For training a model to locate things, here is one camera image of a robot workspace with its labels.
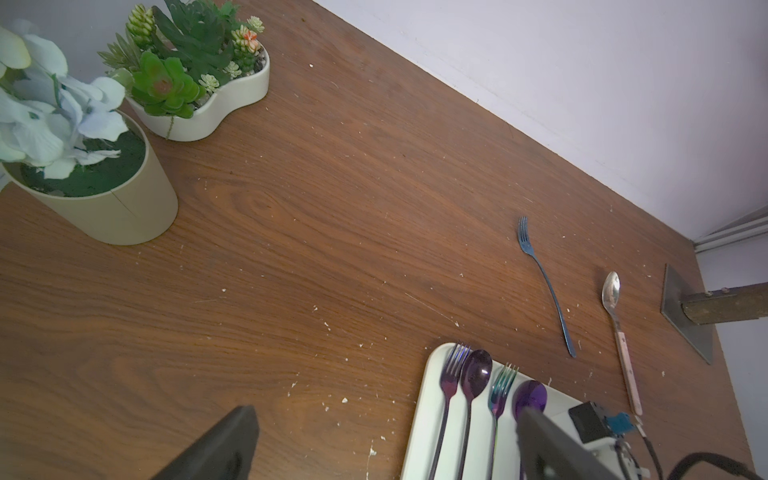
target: iridescent fork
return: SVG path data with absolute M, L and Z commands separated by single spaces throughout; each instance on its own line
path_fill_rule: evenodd
M 445 397 L 445 405 L 442 409 L 442 424 L 440 425 L 440 434 L 437 438 L 435 447 L 435 457 L 432 459 L 432 468 L 429 470 L 429 480 L 435 480 L 437 472 L 437 462 L 440 459 L 440 450 L 442 449 L 442 438 L 445 436 L 445 424 L 448 422 L 448 407 L 451 403 L 451 397 L 456 394 L 458 389 L 458 380 L 462 374 L 462 367 L 467 360 L 471 350 L 463 343 L 456 343 L 445 360 L 445 366 L 442 367 L 440 375 L 440 389 Z
M 496 456 L 496 429 L 498 427 L 498 419 L 504 413 L 504 407 L 507 405 L 507 397 L 509 396 L 509 389 L 512 387 L 512 383 L 515 382 L 515 377 L 518 375 L 519 368 L 510 368 L 509 364 L 504 365 L 499 370 L 496 376 L 496 381 L 493 383 L 491 393 L 488 395 L 488 408 L 493 415 L 493 430 L 491 430 L 491 460 L 488 463 L 488 474 L 486 478 L 491 480 L 493 477 L 493 461 Z

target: beige plant pot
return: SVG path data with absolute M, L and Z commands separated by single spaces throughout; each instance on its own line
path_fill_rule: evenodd
M 170 227 L 179 210 L 176 192 L 170 185 L 147 135 L 133 119 L 125 123 L 144 140 L 144 163 L 120 187 L 90 197 L 55 197 L 24 185 L 20 164 L 2 166 L 13 183 L 48 205 L 54 212 L 100 242 L 135 245 L 159 236 Z

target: wood grain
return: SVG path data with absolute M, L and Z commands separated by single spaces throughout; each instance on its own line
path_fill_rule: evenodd
M 270 93 L 202 141 L 148 134 L 164 235 L 113 247 L 0 194 L 4 478 L 150 478 L 246 403 L 251 478 L 397 478 L 427 355 L 457 339 L 629 411 L 611 270 L 664 467 L 750 462 L 719 343 L 708 366 L 659 313 L 665 263 L 702 287 L 688 240 L 310 0 L 240 14 L 267 25 Z

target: spoon with wooden handle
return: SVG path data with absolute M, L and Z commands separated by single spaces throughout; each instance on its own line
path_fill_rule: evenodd
M 608 278 L 603 284 L 603 307 L 611 315 L 614 321 L 614 330 L 616 331 L 616 347 L 621 359 L 621 370 L 624 372 L 624 383 L 627 384 L 627 394 L 629 395 L 632 410 L 637 415 L 643 415 L 643 407 L 640 405 L 640 393 L 637 391 L 637 383 L 634 380 L 634 370 L 632 362 L 629 359 L 629 349 L 627 348 L 627 337 L 621 331 L 619 319 L 616 316 L 616 305 L 619 303 L 619 276 L 616 272 L 610 272 Z

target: spoon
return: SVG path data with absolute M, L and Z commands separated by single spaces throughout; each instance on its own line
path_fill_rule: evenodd
M 469 424 L 472 422 L 472 400 L 480 396 L 491 380 L 493 360 L 485 350 L 475 350 L 469 354 L 462 372 L 462 392 L 467 399 L 467 421 L 464 426 L 464 446 L 462 446 L 461 463 L 458 465 L 458 480 L 464 476 L 464 461 L 467 459 L 467 444 L 469 443 Z
M 516 422 L 525 407 L 531 407 L 539 412 L 543 412 L 545 406 L 547 406 L 547 389 L 541 382 L 536 380 L 524 382 L 515 390 L 515 394 L 512 396 L 512 416 L 515 417 Z M 523 474 L 521 458 L 520 476 L 518 477 L 520 480 L 523 480 Z
M 614 330 L 616 332 L 616 348 L 619 351 L 621 360 L 621 371 L 624 373 L 624 383 L 627 385 L 627 395 L 632 403 L 632 410 L 635 414 L 643 415 L 643 407 L 640 404 L 640 393 L 637 391 L 637 382 L 634 380 L 634 370 L 629 358 L 629 348 L 627 347 L 627 337 L 621 331 L 619 318 L 616 316 L 616 305 L 619 303 L 619 276 L 616 272 L 610 272 L 603 284 L 603 307 L 614 321 Z

